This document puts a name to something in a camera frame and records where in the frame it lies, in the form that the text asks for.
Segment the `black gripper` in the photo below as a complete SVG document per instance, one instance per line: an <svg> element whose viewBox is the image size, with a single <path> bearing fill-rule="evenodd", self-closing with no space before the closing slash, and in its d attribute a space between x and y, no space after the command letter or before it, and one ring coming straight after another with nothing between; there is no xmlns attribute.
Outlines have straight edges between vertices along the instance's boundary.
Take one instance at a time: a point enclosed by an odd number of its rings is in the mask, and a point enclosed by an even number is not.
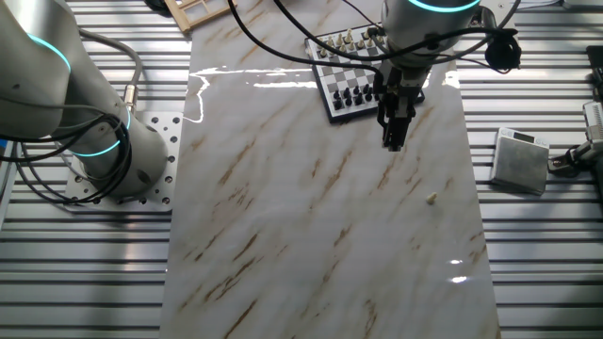
<svg viewBox="0 0 603 339"><path fill-rule="evenodd" d="M390 152L399 152L404 146L415 105L425 100L423 86L430 72L428 67L397 68L392 63L382 63L381 75L374 80L379 100L377 122L383 128L383 144Z"/></svg>

